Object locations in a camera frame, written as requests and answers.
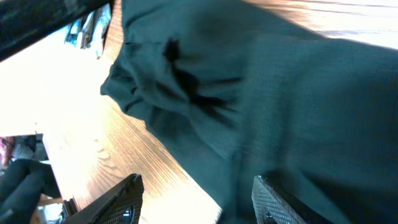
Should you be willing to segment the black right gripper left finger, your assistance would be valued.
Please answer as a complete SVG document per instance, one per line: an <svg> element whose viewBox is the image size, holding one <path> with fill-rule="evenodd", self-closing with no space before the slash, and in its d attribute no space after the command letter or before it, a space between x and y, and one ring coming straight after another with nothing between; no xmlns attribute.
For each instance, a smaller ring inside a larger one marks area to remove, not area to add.
<svg viewBox="0 0 398 224"><path fill-rule="evenodd" d="M64 224L138 224L143 193L142 176L131 174Z"/></svg>

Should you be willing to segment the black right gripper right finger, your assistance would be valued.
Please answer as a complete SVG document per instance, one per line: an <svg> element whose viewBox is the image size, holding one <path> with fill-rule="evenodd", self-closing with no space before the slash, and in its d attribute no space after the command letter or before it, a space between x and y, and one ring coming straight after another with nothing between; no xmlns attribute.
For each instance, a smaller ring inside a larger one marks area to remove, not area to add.
<svg viewBox="0 0 398 224"><path fill-rule="evenodd" d="M308 208L302 202L276 191L261 175L255 176L252 185L252 203L257 224L316 224L329 223L326 218Z"/></svg>

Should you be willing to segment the black t-shirt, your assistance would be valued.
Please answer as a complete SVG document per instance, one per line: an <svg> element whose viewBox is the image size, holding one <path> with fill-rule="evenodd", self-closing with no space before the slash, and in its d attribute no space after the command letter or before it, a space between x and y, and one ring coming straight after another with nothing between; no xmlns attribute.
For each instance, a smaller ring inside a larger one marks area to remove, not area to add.
<svg viewBox="0 0 398 224"><path fill-rule="evenodd" d="M244 1L123 1L101 86L221 207L256 223L269 179L312 223L397 222L397 52Z"/></svg>

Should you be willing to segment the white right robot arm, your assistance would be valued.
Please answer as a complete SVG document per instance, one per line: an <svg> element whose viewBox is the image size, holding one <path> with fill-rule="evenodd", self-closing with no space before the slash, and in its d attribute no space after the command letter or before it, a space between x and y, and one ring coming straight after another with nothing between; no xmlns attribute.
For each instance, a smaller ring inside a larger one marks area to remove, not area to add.
<svg viewBox="0 0 398 224"><path fill-rule="evenodd" d="M143 203L142 177L131 174L64 223L137 223ZM29 223L44 194L60 196L52 167L18 159L1 176L1 223Z"/></svg>

